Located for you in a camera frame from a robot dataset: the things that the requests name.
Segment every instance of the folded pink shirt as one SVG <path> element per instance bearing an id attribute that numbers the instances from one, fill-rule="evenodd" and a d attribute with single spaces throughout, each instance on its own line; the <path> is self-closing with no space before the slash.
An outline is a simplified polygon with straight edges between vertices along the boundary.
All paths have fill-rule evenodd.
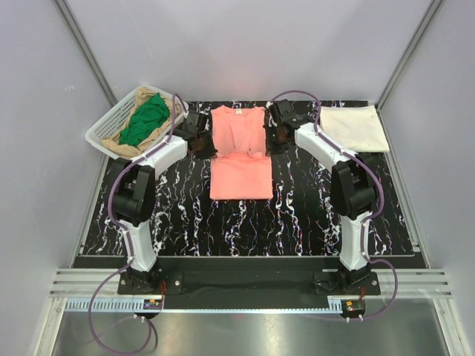
<path id="1" fill-rule="evenodd" d="M 264 108 L 221 106 L 212 110 L 212 118 L 217 158 L 211 160 L 211 199 L 271 199 Z"/>

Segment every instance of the laundry basket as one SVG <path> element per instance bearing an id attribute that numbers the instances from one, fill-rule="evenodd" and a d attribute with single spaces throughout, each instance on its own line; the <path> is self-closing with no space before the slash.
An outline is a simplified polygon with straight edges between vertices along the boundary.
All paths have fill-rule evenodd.
<path id="1" fill-rule="evenodd" d="M 96 122 L 88 130 L 88 132 L 86 132 L 86 141 L 88 141 L 99 151 L 103 152 L 104 154 L 107 154 L 113 159 L 119 158 L 119 155 L 102 146 L 101 140 L 114 135 L 122 127 L 122 125 L 124 125 L 124 122 L 128 118 L 129 113 L 135 105 L 135 93 L 137 92 L 137 89 L 141 87 L 146 87 L 149 90 L 160 93 L 162 98 L 172 98 L 172 95 L 170 93 L 160 90 L 159 88 L 152 87 L 150 85 L 139 85 L 137 88 L 131 91 L 124 99 L 118 102 L 112 109 L 110 109 L 106 113 L 106 115 L 101 117 L 99 121 Z M 181 110 L 180 115 L 178 115 L 175 121 L 175 126 L 183 121 L 184 114 L 184 111 Z M 170 127 L 171 126 L 169 126 L 164 132 L 162 132 L 162 134 L 150 145 L 150 147 L 147 148 L 145 152 L 150 151 L 158 142 L 162 141 L 163 137 L 165 137 L 165 135 L 169 132 Z"/>

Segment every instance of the white wall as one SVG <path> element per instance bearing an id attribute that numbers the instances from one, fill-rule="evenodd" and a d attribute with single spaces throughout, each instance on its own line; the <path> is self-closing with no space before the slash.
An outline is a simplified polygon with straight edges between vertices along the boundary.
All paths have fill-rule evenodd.
<path id="1" fill-rule="evenodd" d="M 76 246 L 108 105 L 51 1 L 0 2 L 0 353 L 29 355 Z"/>
<path id="2" fill-rule="evenodd" d="M 424 241 L 475 351 L 475 2 L 446 1 L 383 107 Z"/>
<path id="3" fill-rule="evenodd" d="M 68 0 L 117 97 L 375 102 L 430 0 Z"/>

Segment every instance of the white robotic arm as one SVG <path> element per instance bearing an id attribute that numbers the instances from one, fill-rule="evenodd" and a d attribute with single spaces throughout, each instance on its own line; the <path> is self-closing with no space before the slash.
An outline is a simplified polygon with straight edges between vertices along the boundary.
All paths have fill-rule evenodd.
<path id="1" fill-rule="evenodd" d="M 350 160 L 319 137 L 311 122 L 302 125 L 295 131 L 295 144 L 314 156 L 330 173 L 336 163 Z M 352 151 L 347 151 L 347 153 L 356 154 L 356 152 Z M 359 214 L 354 220 L 351 220 L 349 217 L 341 217 L 340 262 L 350 271 L 358 270 L 367 265 L 367 261 L 362 255 L 362 252 L 367 255 L 368 229 L 366 228 L 364 230 L 364 251 L 360 251 L 361 221 L 370 215 L 370 211 L 365 211 L 363 214 Z"/>
<path id="2" fill-rule="evenodd" d="M 187 141 L 181 137 L 172 136 L 158 152 L 142 161 L 140 165 L 154 168 L 154 178 L 158 179 L 168 167 L 185 158 L 187 153 Z M 157 261 L 157 255 L 151 245 L 149 220 L 140 222 L 138 226 L 126 220 L 119 221 L 128 228 L 131 235 L 130 242 L 134 244 L 133 248 L 131 248 L 129 240 L 124 239 L 127 255 L 131 256 L 131 251 L 134 251 L 131 268 L 136 271 L 149 272 Z"/>

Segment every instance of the black marble surface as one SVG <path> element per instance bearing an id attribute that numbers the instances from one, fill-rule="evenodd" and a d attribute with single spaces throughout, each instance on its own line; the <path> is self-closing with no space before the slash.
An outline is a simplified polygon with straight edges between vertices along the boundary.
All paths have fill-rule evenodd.
<path id="1" fill-rule="evenodd" d="M 265 102 L 195 102 L 209 112 L 263 106 Z M 315 116 L 313 102 L 292 102 L 298 113 Z M 323 102 L 326 106 L 365 106 L 366 102 Z M 375 154 L 376 175 L 384 187 L 383 214 L 370 224 L 370 253 L 412 255 L 384 155 Z M 272 157 L 271 200 L 213 201 L 209 198 L 209 160 L 191 157 L 172 165 L 157 180 L 157 204 L 151 218 L 153 247 L 166 256 L 321 256 L 341 248 L 338 215 L 330 205 L 330 173 L 306 151 L 293 148 Z M 107 217 L 106 184 L 100 188 L 88 236 L 80 254 L 123 255 L 122 234 Z"/>

